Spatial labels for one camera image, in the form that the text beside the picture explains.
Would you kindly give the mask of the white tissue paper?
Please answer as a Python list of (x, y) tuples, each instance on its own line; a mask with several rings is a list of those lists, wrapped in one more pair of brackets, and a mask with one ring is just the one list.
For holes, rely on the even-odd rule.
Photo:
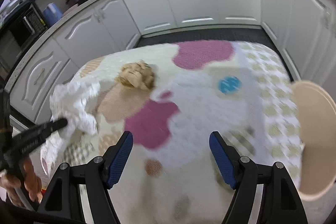
[(60, 129), (63, 139), (70, 139), (76, 130), (88, 135), (98, 132), (93, 114), (101, 85), (96, 80), (71, 81), (54, 88), (50, 96), (50, 109), (54, 120), (65, 118), (67, 125)]

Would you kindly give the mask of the brown paper ball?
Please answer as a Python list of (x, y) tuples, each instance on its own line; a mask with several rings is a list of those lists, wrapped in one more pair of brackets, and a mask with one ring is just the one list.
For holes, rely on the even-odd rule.
[(141, 60), (124, 64), (115, 80), (125, 87), (151, 90), (154, 88), (155, 74), (151, 66)]

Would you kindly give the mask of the beige plastic trash bin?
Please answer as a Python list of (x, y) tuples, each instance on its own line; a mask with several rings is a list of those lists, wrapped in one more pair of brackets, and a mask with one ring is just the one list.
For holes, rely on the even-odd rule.
[(304, 144), (299, 195), (304, 201), (315, 201), (335, 183), (335, 102), (310, 81), (296, 81), (291, 88)]

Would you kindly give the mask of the white lower kitchen cabinets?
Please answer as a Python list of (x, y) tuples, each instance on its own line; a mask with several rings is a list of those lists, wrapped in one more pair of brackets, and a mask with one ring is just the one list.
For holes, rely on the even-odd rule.
[(335, 95), (335, 0), (89, 0), (27, 51), (6, 83), (12, 107), (47, 119), (47, 96), (86, 62), (141, 36), (202, 27), (261, 27), (296, 80)]

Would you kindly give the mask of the patterned quilted table cloth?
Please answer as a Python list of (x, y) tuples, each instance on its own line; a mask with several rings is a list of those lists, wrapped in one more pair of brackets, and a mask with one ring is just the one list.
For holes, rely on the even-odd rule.
[[(154, 88), (116, 82), (121, 67), (144, 61)], [(134, 145), (109, 195), (122, 223), (221, 223), (233, 190), (209, 147), (213, 131), (254, 162), (284, 163), (301, 180), (303, 143), (289, 76), (270, 48), (249, 42), (200, 40), (159, 44), (98, 57), (71, 81), (96, 80), (98, 132), (54, 133), (41, 162), (52, 176), (62, 162), (85, 164), (125, 131)]]

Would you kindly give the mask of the black microwave oven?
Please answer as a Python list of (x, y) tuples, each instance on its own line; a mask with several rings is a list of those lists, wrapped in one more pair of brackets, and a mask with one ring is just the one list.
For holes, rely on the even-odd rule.
[(48, 28), (35, 0), (22, 1), (5, 18), (1, 26), (1, 79), (8, 79), (19, 60)]

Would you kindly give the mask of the blue plastic container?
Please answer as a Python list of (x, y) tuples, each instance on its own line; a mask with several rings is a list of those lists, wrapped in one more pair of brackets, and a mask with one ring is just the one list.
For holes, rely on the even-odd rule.
[(45, 17), (47, 24), (50, 27), (53, 26), (56, 22), (58, 22), (62, 18), (63, 13), (54, 3), (49, 3), (47, 7), (43, 10), (43, 15)]

